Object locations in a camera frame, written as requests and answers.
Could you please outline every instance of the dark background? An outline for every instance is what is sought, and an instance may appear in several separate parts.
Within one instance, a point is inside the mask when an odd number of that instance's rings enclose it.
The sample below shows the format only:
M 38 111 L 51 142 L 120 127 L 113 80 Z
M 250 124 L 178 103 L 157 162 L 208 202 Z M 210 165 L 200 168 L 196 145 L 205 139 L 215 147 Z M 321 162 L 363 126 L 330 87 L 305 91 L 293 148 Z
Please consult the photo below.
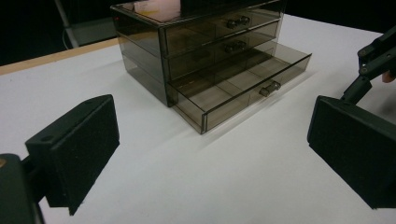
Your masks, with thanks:
M 63 0 L 62 2 L 71 23 L 79 23 L 108 17 L 111 5 L 128 0 Z M 396 25 L 395 2 L 394 0 L 289 0 L 286 13 L 384 33 Z M 62 20 L 52 0 L 8 0 L 2 1 L 0 8 L 2 28 L 0 65 L 65 50 Z

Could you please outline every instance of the plastic drawer organizer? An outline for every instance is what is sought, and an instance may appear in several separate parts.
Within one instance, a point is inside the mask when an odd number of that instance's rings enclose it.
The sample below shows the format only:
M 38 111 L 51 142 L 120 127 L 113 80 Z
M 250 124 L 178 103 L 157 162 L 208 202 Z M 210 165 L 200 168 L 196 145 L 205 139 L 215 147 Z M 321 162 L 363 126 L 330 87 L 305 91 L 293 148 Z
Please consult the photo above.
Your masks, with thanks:
M 276 43 L 285 1 L 148 0 L 111 7 L 127 71 L 205 133 L 300 75 Z

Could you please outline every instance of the open drawer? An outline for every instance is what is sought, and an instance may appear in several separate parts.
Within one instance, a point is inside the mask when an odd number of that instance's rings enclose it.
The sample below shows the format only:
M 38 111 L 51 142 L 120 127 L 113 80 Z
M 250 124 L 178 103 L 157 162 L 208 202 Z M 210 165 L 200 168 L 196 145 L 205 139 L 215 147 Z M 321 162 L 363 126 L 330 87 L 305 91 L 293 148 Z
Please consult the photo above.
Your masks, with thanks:
M 169 82 L 173 108 L 206 133 L 300 75 L 310 56 L 273 41 L 259 45 Z

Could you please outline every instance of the wooden table edge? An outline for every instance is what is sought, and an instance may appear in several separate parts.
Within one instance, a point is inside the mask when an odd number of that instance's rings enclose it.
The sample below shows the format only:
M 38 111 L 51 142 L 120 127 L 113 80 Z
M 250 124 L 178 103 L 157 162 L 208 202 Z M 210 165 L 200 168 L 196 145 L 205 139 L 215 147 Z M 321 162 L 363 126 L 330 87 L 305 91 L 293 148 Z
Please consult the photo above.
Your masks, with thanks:
M 118 39 L 117 38 L 113 38 L 113 39 L 105 40 L 105 41 L 98 42 L 98 43 L 95 43 L 95 44 L 83 46 L 83 47 L 80 47 L 80 48 L 77 48 L 77 49 L 69 49 L 69 50 L 65 50 L 65 51 L 49 54 L 49 55 L 46 55 L 46 56 L 34 58 L 34 59 L 31 59 L 31 60 L 26 60 L 26 61 L 19 62 L 19 63 L 7 64 L 7 65 L 4 65 L 4 66 L 0 66 L 0 76 L 8 74 L 8 73 L 12 73 L 12 72 L 21 71 L 21 70 L 24 70 L 24 69 L 36 67 L 36 66 L 39 66 L 39 65 L 42 65 L 42 64 L 45 64 L 45 63 L 57 62 L 57 61 L 60 61 L 62 59 L 75 57 L 75 56 L 78 56 L 80 54 L 88 53 L 88 52 L 95 51 L 95 50 L 98 50 L 98 49 L 104 49 L 104 48 L 107 48 L 107 47 L 111 47 L 111 46 L 117 45 L 118 43 L 119 43 Z

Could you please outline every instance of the drawer unit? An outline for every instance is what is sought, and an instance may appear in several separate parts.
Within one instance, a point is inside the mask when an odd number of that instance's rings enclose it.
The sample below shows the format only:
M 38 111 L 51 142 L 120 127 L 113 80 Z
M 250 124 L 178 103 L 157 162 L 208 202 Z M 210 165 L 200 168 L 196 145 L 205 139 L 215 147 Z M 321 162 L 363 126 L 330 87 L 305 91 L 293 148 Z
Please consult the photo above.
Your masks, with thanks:
M 199 133 L 301 74 L 276 43 L 284 0 L 146 0 L 111 7 L 127 71 Z

